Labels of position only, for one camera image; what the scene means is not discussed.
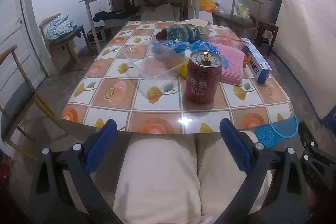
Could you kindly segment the dark wooden stool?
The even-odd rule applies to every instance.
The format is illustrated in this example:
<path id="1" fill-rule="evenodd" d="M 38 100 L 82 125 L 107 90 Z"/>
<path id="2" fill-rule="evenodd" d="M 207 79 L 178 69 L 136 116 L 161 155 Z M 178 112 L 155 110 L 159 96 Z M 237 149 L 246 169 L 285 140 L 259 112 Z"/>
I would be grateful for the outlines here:
<path id="1" fill-rule="evenodd" d="M 262 43 L 266 43 L 264 40 L 264 34 L 270 33 L 270 38 L 268 38 L 268 54 L 270 54 L 273 50 L 273 46 L 276 40 L 276 36 L 278 34 L 278 26 L 269 20 L 264 18 L 260 18 L 257 26 L 257 33 L 255 42 L 260 47 Z"/>

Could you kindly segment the yellow plastic bag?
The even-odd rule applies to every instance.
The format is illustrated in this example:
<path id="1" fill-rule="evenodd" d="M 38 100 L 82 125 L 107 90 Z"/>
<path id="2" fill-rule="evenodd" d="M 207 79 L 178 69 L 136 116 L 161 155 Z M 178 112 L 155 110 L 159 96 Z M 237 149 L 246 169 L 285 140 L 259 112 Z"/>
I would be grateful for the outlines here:
<path id="1" fill-rule="evenodd" d="M 214 0 L 199 0 L 199 9 L 206 12 L 222 11 L 221 4 Z"/>

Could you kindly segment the wooden chair with cushion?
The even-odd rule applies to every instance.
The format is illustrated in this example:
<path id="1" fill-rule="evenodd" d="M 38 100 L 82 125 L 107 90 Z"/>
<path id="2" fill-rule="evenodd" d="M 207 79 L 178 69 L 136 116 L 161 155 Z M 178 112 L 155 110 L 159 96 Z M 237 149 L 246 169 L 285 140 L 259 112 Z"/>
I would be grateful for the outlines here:
<path id="1" fill-rule="evenodd" d="M 87 34 L 84 31 L 84 26 L 77 26 L 73 31 L 60 36 L 60 38 L 58 39 L 55 39 L 55 40 L 47 39 L 46 34 L 45 34 L 46 26 L 59 15 L 62 15 L 62 14 L 58 13 L 58 14 L 55 14 L 53 16 L 50 16 L 42 20 L 42 22 L 39 24 L 39 29 L 40 29 L 43 41 L 45 42 L 46 49 L 48 50 L 50 54 L 53 65 L 56 66 L 58 73 L 62 75 L 63 71 L 61 67 L 57 64 L 57 61 L 53 54 L 53 50 L 59 50 L 60 48 L 66 49 L 68 53 L 70 54 L 70 57 L 72 57 L 72 59 L 77 63 L 80 69 L 83 69 L 83 66 L 81 65 L 79 58 L 77 56 L 77 53 L 75 52 L 74 38 L 84 38 L 89 53 L 93 53 L 93 51 L 90 46 L 89 40 L 87 38 Z"/>

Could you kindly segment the clear plastic food container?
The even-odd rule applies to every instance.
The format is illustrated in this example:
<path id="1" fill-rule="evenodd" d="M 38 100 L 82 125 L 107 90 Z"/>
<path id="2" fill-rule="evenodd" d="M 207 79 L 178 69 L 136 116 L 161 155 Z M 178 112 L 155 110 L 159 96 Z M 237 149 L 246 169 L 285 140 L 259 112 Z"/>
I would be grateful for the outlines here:
<path id="1" fill-rule="evenodd" d="M 179 72 L 187 59 L 173 50 L 155 50 L 152 42 L 144 41 L 123 51 L 127 65 L 140 79 L 139 92 L 145 97 L 160 97 L 179 91 Z"/>

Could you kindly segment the red milk drink can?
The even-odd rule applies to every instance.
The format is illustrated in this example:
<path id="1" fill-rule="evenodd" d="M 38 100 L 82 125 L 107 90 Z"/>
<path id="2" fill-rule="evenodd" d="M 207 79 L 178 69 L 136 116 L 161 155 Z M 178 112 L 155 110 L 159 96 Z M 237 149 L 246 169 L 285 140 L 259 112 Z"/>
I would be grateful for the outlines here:
<path id="1" fill-rule="evenodd" d="M 222 68 L 222 58 L 217 53 L 207 50 L 192 52 L 187 63 L 186 98 L 200 105 L 212 102 Z"/>

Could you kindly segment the white mattress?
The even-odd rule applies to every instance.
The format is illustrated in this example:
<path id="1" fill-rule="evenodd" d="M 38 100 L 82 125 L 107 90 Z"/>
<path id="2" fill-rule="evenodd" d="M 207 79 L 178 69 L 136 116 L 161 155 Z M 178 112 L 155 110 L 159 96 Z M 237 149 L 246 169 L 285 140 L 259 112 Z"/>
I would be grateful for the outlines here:
<path id="1" fill-rule="evenodd" d="M 282 0 L 274 51 L 320 120 L 335 113 L 335 0 Z"/>

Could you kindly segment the wooden chair right side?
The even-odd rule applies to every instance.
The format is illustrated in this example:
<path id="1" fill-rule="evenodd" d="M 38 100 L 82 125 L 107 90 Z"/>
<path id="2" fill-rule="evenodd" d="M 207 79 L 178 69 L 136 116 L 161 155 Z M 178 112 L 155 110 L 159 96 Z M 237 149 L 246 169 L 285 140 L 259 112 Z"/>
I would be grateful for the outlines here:
<path id="1" fill-rule="evenodd" d="M 238 12 L 234 14 L 236 0 L 232 0 L 230 13 L 225 13 L 221 9 L 221 6 L 217 5 L 213 11 L 213 24 L 230 28 L 238 37 L 250 34 L 252 35 L 251 38 L 255 39 L 259 28 L 261 8 L 262 5 L 264 5 L 264 1 L 248 1 L 255 2 L 259 5 L 256 16 L 253 16 L 255 19 L 254 21 L 252 19 L 245 19 L 241 16 L 238 16 Z"/>

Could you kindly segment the clear red printed bag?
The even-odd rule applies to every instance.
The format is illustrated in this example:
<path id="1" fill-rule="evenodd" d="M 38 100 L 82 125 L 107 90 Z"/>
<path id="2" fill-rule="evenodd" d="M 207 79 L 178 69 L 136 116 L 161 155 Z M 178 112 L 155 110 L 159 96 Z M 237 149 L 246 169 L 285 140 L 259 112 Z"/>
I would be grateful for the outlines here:
<path id="1" fill-rule="evenodd" d="M 248 43 L 237 37 L 233 32 L 224 31 L 224 34 L 209 36 L 209 42 L 242 50 Z"/>

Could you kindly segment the wooden chair near door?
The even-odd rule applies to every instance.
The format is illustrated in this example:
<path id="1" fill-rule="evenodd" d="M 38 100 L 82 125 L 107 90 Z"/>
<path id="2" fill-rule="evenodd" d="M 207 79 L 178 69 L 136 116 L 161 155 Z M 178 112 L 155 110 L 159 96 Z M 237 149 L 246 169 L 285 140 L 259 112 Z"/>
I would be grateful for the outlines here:
<path id="1" fill-rule="evenodd" d="M 44 102 L 40 94 L 34 88 L 33 84 L 29 80 L 27 74 L 25 73 L 22 65 L 20 64 L 15 50 L 17 45 L 9 47 L 7 50 L 1 53 L 1 63 L 4 63 L 5 59 L 12 56 L 17 66 L 19 73 L 23 77 L 24 81 L 13 95 L 9 98 L 4 107 L 1 107 L 1 141 L 8 144 L 15 151 L 21 153 L 22 155 L 29 157 L 37 161 L 37 157 L 31 155 L 29 152 L 24 150 L 19 145 L 11 141 L 12 135 L 15 131 L 19 131 L 23 136 L 29 139 L 31 142 L 35 143 L 36 140 L 30 135 L 28 135 L 20 126 L 21 120 L 27 114 L 28 110 L 33 104 L 36 104 L 42 112 L 52 120 L 57 126 L 59 126 L 59 121 L 56 119 L 55 113 L 49 108 L 49 106 Z"/>

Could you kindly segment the blue mesh trash basket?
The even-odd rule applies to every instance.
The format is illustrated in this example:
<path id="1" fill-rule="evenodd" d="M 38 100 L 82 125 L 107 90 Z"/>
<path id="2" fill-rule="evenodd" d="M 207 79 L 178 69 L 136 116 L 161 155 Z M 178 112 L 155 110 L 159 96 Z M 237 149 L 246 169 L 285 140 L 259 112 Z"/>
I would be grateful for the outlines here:
<path id="1" fill-rule="evenodd" d="M 255 135 L 267 148 L 274 147 L 285 140 L 295 137 L 298 131 L 298 120 L 294 115 L 289 119 L 258 126 Z"/>

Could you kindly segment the blue plastic wrapper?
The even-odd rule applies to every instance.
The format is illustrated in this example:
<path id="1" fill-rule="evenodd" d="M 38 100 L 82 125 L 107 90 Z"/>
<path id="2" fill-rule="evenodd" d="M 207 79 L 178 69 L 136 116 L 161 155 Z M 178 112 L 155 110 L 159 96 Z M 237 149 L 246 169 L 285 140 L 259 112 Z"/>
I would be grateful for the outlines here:
<path id="1" fill-rule="evenodd" d="M 153 48 L 155 50 L 173 50 L 175 53 L 183 53 L 184 51 L 195 52 L 198 50 L 206 50 L 216 54 L 220 54 L 220 51 L 216 46 L 208 41 L 198 40 L 193 43 L 177 40 L 168 41 L 155 41 L 152 42 Z"/>

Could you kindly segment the beige paper bag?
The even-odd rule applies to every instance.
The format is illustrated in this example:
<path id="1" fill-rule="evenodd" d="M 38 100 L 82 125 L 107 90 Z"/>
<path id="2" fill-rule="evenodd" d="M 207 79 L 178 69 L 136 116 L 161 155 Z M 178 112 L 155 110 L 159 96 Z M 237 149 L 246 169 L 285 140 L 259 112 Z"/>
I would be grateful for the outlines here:
<path id="1" fill-rule="evenodd" d="M 193 26 L 197 26 L 197 27 L 206 27 L 207 25 L 209 25 L 210 23 L 205 21 L 205 20 L 200 20 L 200 19 L 188 19 L 188 20 L 184 20 L 181 22 L 181 24 L 187 24 L 187 25 L 193 25 Z"/>

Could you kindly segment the blue white toothpaste box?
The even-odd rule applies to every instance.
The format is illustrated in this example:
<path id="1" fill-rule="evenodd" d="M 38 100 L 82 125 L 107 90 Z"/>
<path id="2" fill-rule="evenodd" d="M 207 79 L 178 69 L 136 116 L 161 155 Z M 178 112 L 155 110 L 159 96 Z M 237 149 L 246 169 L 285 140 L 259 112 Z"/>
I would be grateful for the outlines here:
<path id="1" fill-rule="evenodd" d="M 258 84 L 265 84 L 271 73 L 271 67 L 266 62 L 259 50 L 247 38 L 241 38 L 245 42 L 242 51 L 247 56 L 247 63 Z"/>

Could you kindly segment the green label plastic bottle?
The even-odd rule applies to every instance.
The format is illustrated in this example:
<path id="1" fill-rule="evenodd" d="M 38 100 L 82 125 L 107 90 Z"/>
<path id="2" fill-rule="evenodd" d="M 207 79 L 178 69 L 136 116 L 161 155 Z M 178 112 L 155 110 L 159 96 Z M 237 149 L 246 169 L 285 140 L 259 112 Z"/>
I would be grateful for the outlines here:
<path id="1" fill-rule="evenodd" d="M 210 30 L 207 27 L 198 27 L 190 24 L 174 24 L 170 27 L 160 30 L 156 34 L 157 41 L 188 42 L 193 44 L 199 40 L 205 41 L 210 36 Z"/>

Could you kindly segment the pink foam mesh pad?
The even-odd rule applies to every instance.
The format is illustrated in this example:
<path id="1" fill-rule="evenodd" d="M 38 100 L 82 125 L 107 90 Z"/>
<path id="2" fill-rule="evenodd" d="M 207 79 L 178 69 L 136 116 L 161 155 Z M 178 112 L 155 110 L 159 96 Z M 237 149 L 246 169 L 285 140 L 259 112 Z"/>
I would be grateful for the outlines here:
<path id="1" fill-rule="evenodd" d="M 243 82 L 244 53 L 222 44 L 215 44 L 215 47 L 222 58 L 220 82 L 241 86 Z"/>

